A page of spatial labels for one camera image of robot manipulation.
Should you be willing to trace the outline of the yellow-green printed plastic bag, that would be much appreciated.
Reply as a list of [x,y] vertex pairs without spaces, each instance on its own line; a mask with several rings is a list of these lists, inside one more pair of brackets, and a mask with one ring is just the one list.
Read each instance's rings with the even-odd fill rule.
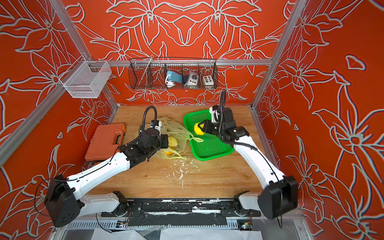
[[[190,131],[188,131],[181,124],[168,117],[159,117],[159,120],[162,122],[161,134],[175,137],[178,141],[178,146],[175,148],[168,147],[167,149],[160,149],[154,155],[156,159],[159,160],[186,160],[187,158],[182,155],[186,149],[187,141],[192,141],[192,143],[202,143],[204,140],[202,138],[195,137]],[[174,154],[167,156],[165,152],[173,151]]]

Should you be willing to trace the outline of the pale yellow pear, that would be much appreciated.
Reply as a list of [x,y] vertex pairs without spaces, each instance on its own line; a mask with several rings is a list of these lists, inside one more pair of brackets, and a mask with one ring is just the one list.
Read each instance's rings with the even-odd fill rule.
[[170,148],[175,148],[178,146],[178,141],[175,137],[169,136],[168,137],[168,143]]

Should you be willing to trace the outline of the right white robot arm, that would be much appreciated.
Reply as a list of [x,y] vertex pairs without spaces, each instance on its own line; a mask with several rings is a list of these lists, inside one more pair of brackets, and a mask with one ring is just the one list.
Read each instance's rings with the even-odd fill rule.
[[287,177],[260,151],[249,132],[237,126],[230,108],[217,105],[209,109],[211,119],[196,125],[195,131],[218,137],[229,144],[247,162],[257,176],[263,191],[261,194],[244,192],[235,196],[236,212],[260,211],[267,219],[282,217],[298,206],[298,181]]

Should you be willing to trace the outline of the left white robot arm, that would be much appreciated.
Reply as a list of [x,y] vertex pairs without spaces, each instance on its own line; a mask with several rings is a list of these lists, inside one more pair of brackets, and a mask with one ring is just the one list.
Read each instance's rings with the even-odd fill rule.
[[81,173],[51,179],[44,205],[53,225],[60,228],[77,217],[101,212],[122,212],[126,208],[122,193],[89,196],[88,192],[111,177],[149,160],[160,149],[169,147],[168,135],[149,128],[128,144],[118,147],[113,156]]

